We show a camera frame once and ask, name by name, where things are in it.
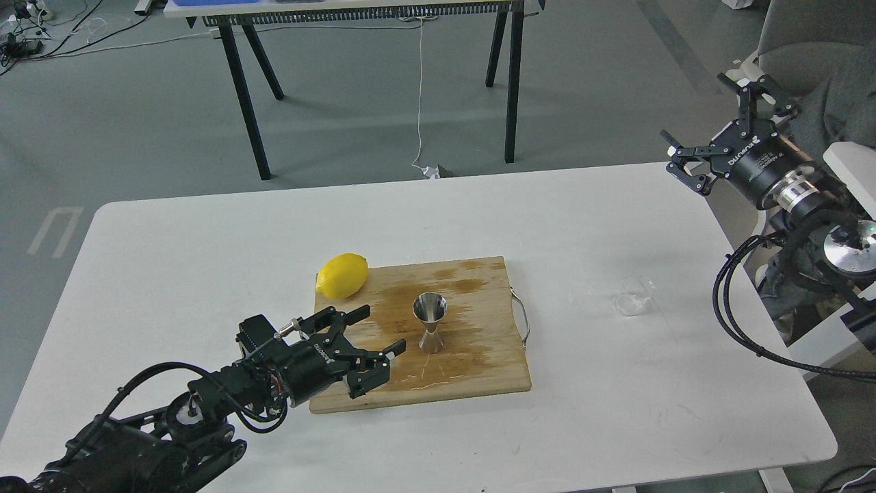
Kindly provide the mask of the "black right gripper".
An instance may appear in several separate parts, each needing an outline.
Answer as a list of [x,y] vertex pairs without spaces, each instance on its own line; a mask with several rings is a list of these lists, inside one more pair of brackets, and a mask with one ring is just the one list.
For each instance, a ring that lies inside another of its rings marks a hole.
[[[778,122],[797,115],[797,100],[769,75],[737,82],[719,73],[717,80],[738,96],[736,130],[725,130],[708,146],[683,147],[667,130],[660,137],[669,143],[666,171],[702,197],[711,193],[717,180],[726,179],[757,210],[778,205],[771,194],[776,183],[814,160],[777,132]],[[758,104],[769,103],[769,116],[760,115]]]

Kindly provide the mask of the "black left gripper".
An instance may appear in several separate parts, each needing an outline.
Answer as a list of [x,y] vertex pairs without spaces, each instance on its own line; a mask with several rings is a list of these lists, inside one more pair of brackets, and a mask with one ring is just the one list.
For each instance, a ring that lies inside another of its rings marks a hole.
[[382,351],[357,349],[344,332],[369,316],[369,305],[352,312],[338,312],[329,306],[307,318],[298,318],[298,330],[313,340],[294,344],[273,340],[273,361],[292,407],[303,405],[345,375],[351,399],[388,383],[391,363],[406,352],[407,341],[400,339]]

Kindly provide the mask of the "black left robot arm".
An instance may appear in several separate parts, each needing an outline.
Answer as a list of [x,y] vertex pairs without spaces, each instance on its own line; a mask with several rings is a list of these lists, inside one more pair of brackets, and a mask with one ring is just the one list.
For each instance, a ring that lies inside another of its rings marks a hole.
[[[289,409],[334,383],[351,399],[388,383],[392,360],[406,340],[380,351],[357,349],[344,333],[370,315],[326,307],[275,329],[263,315],[239,325],[242,356],[216,372],[189,363],[157,363],[119,388],[109,405],[66,443],[65,455],[32,481],[2,478],[3,492],[195,492],[238,463],[247,443],[229,416],[253,433],[272,433]],[[137,387],[169,370],[197,374],[169,405],[123,419],[112,417]]]

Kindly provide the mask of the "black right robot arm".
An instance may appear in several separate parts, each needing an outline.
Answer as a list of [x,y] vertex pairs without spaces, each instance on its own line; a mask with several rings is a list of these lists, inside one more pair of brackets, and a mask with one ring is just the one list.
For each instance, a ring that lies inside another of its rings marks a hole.
[[792,116],[794,98],[768,75],[734,81],[717,75],[738,97],[738,116],[709,144],[682,146],[669,132],[667,172],[703,197],[716,181],[726,180],[754,206],[777,208],[773,233],[755,233],[726,256],[712,288],[711,303],[720,326],[755,355],[782,365],[873,383],[873,372],[838,370],[791,361],[755,343],[736,324],[729,287],[736,268],[757,247],[775,244],[776,269],[785,280],[808,294],[836,294],[850,306],[841,316],[845,327],[867,348],[874,349],[874,300],[856,293],[874,282],[874,222],[842,201],[841,181],[819,171],[814,160],[782,136],[773,117],[758,116],[758,101],[772,103],[773,116]]

